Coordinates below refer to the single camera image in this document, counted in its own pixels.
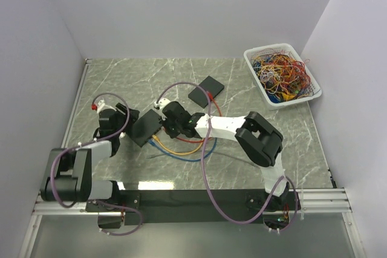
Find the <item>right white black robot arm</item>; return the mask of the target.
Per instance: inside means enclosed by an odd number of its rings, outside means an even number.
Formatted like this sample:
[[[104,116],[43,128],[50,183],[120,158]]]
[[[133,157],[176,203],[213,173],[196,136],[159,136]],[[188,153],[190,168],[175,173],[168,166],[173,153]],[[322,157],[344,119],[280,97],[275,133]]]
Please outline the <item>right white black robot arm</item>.
[[[155,103],[163,114],[163,126],[171,138],[184,135],[188,138],[220,138],[236,141],[248,158],[261,169],[266,202],[279,209],[287,202],[288,185],[284,176],[281,152],[283,135],[262,115],[251,111],[241,117],[209,116],[205,113],[190,114],[179,102],[166,98]]]

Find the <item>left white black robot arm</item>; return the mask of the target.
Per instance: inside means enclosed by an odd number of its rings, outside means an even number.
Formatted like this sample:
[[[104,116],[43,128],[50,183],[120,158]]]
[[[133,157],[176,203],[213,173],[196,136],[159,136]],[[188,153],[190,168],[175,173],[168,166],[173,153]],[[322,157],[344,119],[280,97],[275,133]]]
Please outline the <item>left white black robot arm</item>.
[[[99,116],[99,126],[93,140],[73,149],[57,148],[49,153],[40,194],[44,201],[86,202],[99,199],[107,210],[118,209],[122,196],[117,182],[93,179],[99,161],[113,157],[120,147],[120,134],[129,133],[140,111],[127,109],[121,103],[114,107],[103,100],[92,104]]]

